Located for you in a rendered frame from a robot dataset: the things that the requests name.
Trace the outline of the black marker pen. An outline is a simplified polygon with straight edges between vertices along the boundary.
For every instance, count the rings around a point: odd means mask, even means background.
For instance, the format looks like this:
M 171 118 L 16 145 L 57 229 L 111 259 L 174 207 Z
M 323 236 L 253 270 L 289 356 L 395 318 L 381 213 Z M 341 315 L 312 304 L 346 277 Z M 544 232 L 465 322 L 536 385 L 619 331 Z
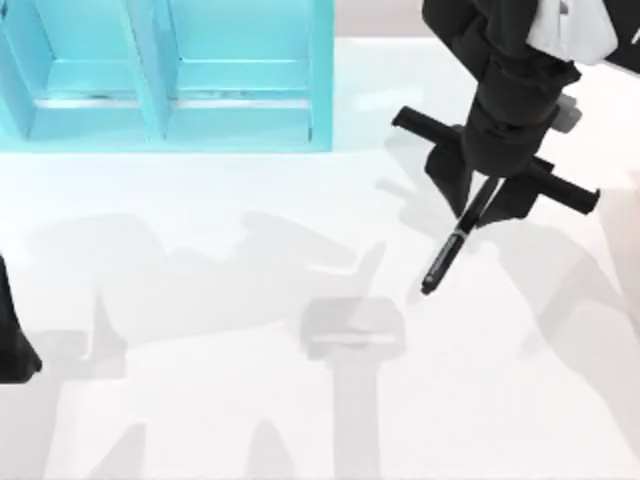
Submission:
M 500 183 L 501 181 L 496 178 L 487 179 L 470 204 L 463 210 L 454 230 L 443 244 L 422 280 L 420 291 L 423 295 L 430 295 L 440 286 L 469 235 L 478 226 L 484 210 L 488 207 Z

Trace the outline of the pale grey rounded box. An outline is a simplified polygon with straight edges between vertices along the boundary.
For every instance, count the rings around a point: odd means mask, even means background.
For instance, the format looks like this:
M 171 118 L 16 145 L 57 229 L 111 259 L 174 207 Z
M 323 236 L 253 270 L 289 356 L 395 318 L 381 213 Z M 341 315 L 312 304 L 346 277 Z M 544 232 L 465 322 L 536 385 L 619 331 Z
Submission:
M 568 134 L 582 118 L 578 100 L 570 95 L 562 94 L 557 102 L 556 116 L 551 128 L 559 133 Z

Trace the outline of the light blue rack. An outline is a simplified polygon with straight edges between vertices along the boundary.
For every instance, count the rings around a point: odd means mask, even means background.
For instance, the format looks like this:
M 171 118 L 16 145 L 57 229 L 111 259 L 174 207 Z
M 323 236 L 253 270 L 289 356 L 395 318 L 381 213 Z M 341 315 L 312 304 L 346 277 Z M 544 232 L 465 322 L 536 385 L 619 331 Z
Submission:
M 324 152 L 335 0 L 0 0 L 0 152 Z

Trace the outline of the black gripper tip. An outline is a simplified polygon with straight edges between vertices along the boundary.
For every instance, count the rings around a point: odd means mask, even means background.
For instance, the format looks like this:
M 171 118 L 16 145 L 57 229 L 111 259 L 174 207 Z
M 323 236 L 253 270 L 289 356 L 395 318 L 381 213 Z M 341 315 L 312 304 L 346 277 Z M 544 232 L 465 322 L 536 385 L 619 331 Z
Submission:
M 19 322 L 6 263 L 0 255 L 0 385 L 27 383 L 42 367 Z

